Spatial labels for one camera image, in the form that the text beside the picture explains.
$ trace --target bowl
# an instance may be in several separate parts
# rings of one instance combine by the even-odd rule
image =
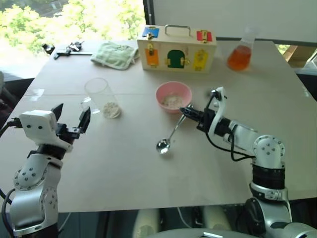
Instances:
[[[179,108],[171,108],[166,105],[170,100],[180,103],[177,97],[182,99],[181,107],[186,107],[192,101],[192,91],[186,84],[177,81],[164,83],[156,91],[158,105],[168,113],[180,113]]]

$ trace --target green towel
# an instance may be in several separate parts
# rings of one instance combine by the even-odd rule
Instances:
[[[103,43],[90,60],[102,66],[109,66],[115,69],[124,70],[129,67],[131,62],[139,57],[137,48],[126,45],[118,45],[113,42]]]

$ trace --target green door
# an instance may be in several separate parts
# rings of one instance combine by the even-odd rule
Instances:
[[[169,68],[184,68],[185,54],[179,50],[171,50],[167,54]]]

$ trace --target spoon handle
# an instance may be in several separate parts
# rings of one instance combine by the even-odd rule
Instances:
[[[180,117],[180,119],[178,120],[178,122],[177,122],[177,124],[176,124],[174,130],[172,131],[171,135],[170,135],[169,138],[168,138],[169,140],[171,139],[171,137],[172,137],[172,135],[174,134],[174,132],[175,132],[175,131],[177,130],[177,128],[183,123],[183,121],[184,121],[185,119],[186,119],[186,116],[185,116],[185,115],[182,115],[182,116]]]

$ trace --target white powder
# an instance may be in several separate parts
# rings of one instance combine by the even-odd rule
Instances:
[[[183,106],[183,99],[177,95],[169,95],[164,98],[162,105],[168,109],[179,109]]]
[[[117,103],[109,102],[104,105],[103,113],[106,118],[116,118],[120,115],[121,110]]]

